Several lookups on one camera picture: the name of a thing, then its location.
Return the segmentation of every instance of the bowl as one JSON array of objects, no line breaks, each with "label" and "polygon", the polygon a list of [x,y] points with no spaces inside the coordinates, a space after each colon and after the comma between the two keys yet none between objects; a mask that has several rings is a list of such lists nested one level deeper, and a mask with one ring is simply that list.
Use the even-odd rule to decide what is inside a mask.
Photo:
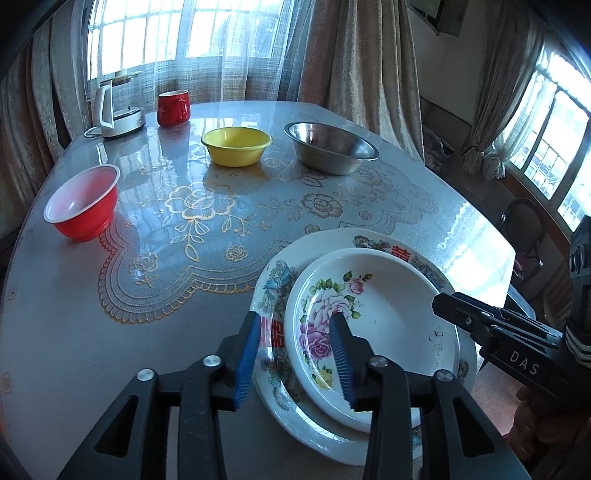
[{"label": "bowl", "polygon": [[246,167],[258,162],[273,139],[256,128],[224,127],[207,132],[201,143],[214,163],[224,167]]},{"label": "bowl", "polygon": [[332,175],[348,175],[379,157],[367,140],[332,125],[295,122],[285,126],[298,160]]},{"label": "bowl", "polygon": [[[386,252],[345,248],[312,262],[291,289],[284,339],[295,376],[314,404],[343,425],[370,431],[371,412],[353,411],[340,386],[329,335],[335,312],[376,355],[406,371],[429,377],[439,369],[457,372],[457,329],[431,308],[438,293],[422,273]],[[419,415],[411,411],[413,424]]]},{"label": "bowl", "polygon": [[51,196],[43,218],[77,242],[99,236],[113,221],[120,175],[115,165],[98,165],[74,175]]}]

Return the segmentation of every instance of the table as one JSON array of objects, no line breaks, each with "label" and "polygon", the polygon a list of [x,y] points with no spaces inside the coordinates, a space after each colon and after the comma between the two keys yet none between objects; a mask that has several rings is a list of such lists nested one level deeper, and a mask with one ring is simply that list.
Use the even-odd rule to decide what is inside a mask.
[{"label": "table", "polygon": [[[505,301],[514,251],[464,198],[397,147],[321,107],[222,102],[191,106],[190,123],[126,138],[75,139],[18,238],[0,323],[0,393],[8,442],[35,479],[54,479],[142,368],[184,369],[234,334],[270,258],[318,229],[360,226],[421,252],[456,290]],[[348,177],[311,171],[282,132],[292,121],[344,127],[381,159]],[[210,163],[204,131],[271,133],[257,165]],[[116,218],[75,244],[43,221],[51,194],[99,163],[121,169]],[[254,389],[220,418],[229,479],[361,478],[309,450],[266,412]]]}]

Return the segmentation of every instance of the red plastic bowl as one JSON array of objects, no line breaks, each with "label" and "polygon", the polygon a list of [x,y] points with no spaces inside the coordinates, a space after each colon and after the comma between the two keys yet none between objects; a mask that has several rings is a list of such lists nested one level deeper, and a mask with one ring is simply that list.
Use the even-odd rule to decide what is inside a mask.
[{"label": "red plastic bowl", "polygon": [[120,175],[115,165],[98,165],[74,175],[51,196],[43,218],[77,242],[99,236],[113,221]]}]

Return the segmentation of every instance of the human hand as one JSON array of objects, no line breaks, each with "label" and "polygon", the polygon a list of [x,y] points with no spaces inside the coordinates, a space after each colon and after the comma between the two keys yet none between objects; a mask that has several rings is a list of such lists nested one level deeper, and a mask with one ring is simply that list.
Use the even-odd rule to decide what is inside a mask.
[{"label": "human hand", "polygon": [[533,391],[525,386],[517,391],[521,403],[515,411],[507,444],[521,461],[534,456],[537,441],[545,445],[576,443],[591,427],[591,419],[583,414],[550,415],[539,418],[531,409]]}]

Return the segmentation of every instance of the large round plate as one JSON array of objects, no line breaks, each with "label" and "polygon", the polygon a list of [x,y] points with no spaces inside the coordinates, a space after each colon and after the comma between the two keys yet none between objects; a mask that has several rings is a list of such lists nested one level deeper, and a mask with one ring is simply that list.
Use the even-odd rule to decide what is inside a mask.
[{"label": "large round plate", "polygon": [[[350,247],[389,252],[419,270],[439,291],[454,292],[447,278],[429,260],[380,233],[339,228],[305,235],[274,256],[256,283],[250,309],[262,318],[253,382],[271,415],[292,437],[337,462],[363,466],[369,435],[334,421],[307,398],[291,370],[283,335],[285,304],[298,275],[322,255]],[[457,377],[471,390],[476,379],[476,347],[464,330],[459,331],[459,340]],[[413,456],[421,453],[420,428],[416,427]]]},{"label": "large round plate", "polygon": [[[339,423],[369,433],[371,412],[355,412],[343,396],[329,338],[335,312],[376,355],[406,371],[456,372],[457,329],[433,313],[438,293],[417,269],[379,250],[345,248],[312,262],[291,290],[284,323],[290,365],[306,394]],[[412,426],[420,423],[414,408]]]}]

